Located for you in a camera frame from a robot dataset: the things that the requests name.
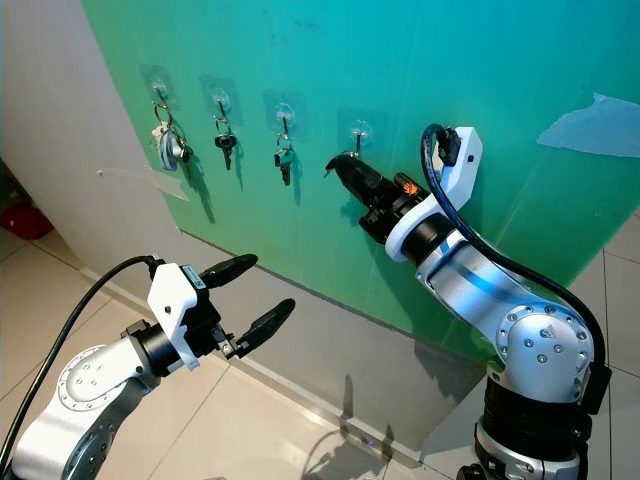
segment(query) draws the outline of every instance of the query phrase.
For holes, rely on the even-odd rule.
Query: tile floor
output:
[[[0,231],[2,438],[52,339],[88,288],[79,267],[56,232],[23,242]],[[614,367],[590,442],[590,478],[595,480],[636,476],[636,442],[630,439],[640,431],[638,285],[640,218],[633,216],[572,287],[602,320]],[[59,372],[78,351],[117,338],[139,317],[108,295],[98,296],[79,319],[52,371]],[[49,401],[56,375],[45,381],[27,423]],[[118,433],[99,478],[453,479],[460,465],[473,461],[469,445],[482,392],[479,385],[427,440],[425,465],[408,469],[380,459],[343,437],[335,426],[210,356],[194,372],[168,377],[142,401]]]

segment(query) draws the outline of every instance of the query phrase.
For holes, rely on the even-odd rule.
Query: robotic arm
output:
[[[209,289],[235,279],[257,262],[243,255],[198,275],[190,266],[157,260],[148,304],[158,323],[140,320],[111,345],[89,348],[64,368],[49,405],[29,426],[5,478],[71,480],[95,478],[118,428],[142,397],[162,379],[220,350],[243,357],[280,328],[295,307],[280,302],[235,339],[220,325]]]
[[[597,322],[572,294],[495,252],[457,216],[482,155],[473,128],[431,125],[421,152],[433,194],[403,173],[391,182],[357,153],[326,168],[368,208],[360,226],[392,259],[411,261],[416,280],[495,349],[475,428],[479,463],[462,467],[458,480],[586,479],[589,415],[611,375]]]

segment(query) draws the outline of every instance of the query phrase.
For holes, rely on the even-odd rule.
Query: tape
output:
[[[169,194],[173,197],[189,201],[189,197],[182,190],[182,183],[179,178],[174,178],[162,172],[156,172],[151,167],[145,167],[142,172],[132,172],[129,170],[122,170],[120,168],[103,168],[96,172],[99,177],[104,175],[113,175],[116,177],[128,177],[135,178],[142,182],[148,183],[161,192]]]
[[[640,105],[593,94],[593,104],[569,112],[551,125],[537,142],[578,152],[640,157]]]

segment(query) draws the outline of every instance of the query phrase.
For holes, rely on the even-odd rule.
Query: black cable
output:
[[[71,315],[69,315],[69,318],[67,319],[67,322],[62,327],[62,330],[60,330],[60,333],[58,334],[58,338],[56,338],[56,341],[53,344],[51,351],[49,351],[49,354],[45,358],[44,363],[42,364],[42,367],[40,367],[40,370],[38,371],[36,378],[34,378],[33,382],[31,383],[31,386],[29,387],[29,390],[24,396],[24,399],[20,404],[20,408],[18,409],[18,413],[16,413],[16,416],[13,419],[13,422],[11,423],[11,427],[9,428],[9,432],[7,433],[7,436],[4,439],[4,443],[2,445],[2,451],[0,453],[0,472],[2,472],[3,477],[6,476],[7,474],[5,469],[7,467],[9,455],[11,454],[11,449],[13,448],[13,444],[15,443],[16,437],[18,436],[20,426],[22,425],[24,417],[27,414],[27,410],[31,406],[31,402],[35,398],[36,393],[38,393],[38,389],[42,385],[42,382],[47,376],[47,373],[49,372],[51,365],[53,364],[56,356],[58,355],[58,352],[62,348],[62,344],[64,343],[65,339],[69,335],[69,332],[73,327],[73,324],[76,322],[76,320],[82,313],[82,310],[84,309],[84,307],[87,306],[87,304],[93,298],[93,296],[96,293],[98,293],[98,290],[100,290],[114,276],[116,276],[125,268],[130,267],[131,265],[135,265],[137,263],[143,263],[143,262],[148,265],[150,273],[155,272],[157,261],[152,256],[139,256],[139,257],[130,258],[129,260],[125,260],[120,265],[109,270],[106,274],[102,276],[102,278],[100,278],[100,280],[98,280],[95,284],[93,284],[89,289],[89,291],[84,295],[84,297],[82,297],[82,300],[80,300],[78,305],[76,305],[76,308],[73,309],[73,312],[71,312]]]
[[[541,273],[538,273],[535,270],[525,267],[524,265],[510,259],[509,257],[502,255],[500,252],[498,252],[484,240],[482,240],[482,238],[480,238],[480,236],[471,227],[469,227],[464,222],[464,220],[462,220],[462,218],[458,214],[458,211],[451,204],[451,201],[440,186],[440,182],[436,175],[436,171],[431,158],[433,150],[433,136],[442,135],[443,132],[444,128],[442,126],[435,123],[429,125],[422,134],[422,140],[420,142],[420,155],[422,159],[422,171],[424,173],[424,176],[427,180],[427,183],[429,184],[431,192],[436,197],[436,200],[440,204],[440,207],[442,208],[444,213],[462,234],[462,236],[476,250],[482,253],[493,263],[543,286],[550,292],[558,295],[562,300],[567,302],[573,309],[575,309],[575,311],[582,317],[585,324],[587,325],[587,328],[591,332],[594,350],[593,362],[598,365],[604,366],[604,337],[602,335],[602,330],[600,330],[600,325],[598,325],[598,321],[594,317],[593,313],[591,313],[591,310],[589,310],[589,308],[587,308],[587,306],[578,297],[576,297],[573,293],[571,293],[559,283],[556,283],[550,278],[545,277]]]

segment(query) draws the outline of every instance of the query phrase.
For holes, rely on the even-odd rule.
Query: green wall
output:
[[[172,113],[197,154],[189,171],[172,173],[190,201],[165,195],[180,228],[254,252],[280,275],[458,353],[482,355],[482,342],[357,226],[364,208],[338,178],[323,178],[327,161],[352,147],[343,127],[351,114],[373,127],[363,160],[416,180],[427,124],[476,127],[484,155],[464,217],[564,284],[640,201],[637,158],[536,143],[560,116],[590,105],[593,92],[640,103],[636,1],[83,3],[156,170],[157,122],[141,66],[170,77]],[[203,75],[235,87],[229,115],[241,147],[229,172],[213,147]],[[273,166],[266,90],[299,106],[290,187]]]

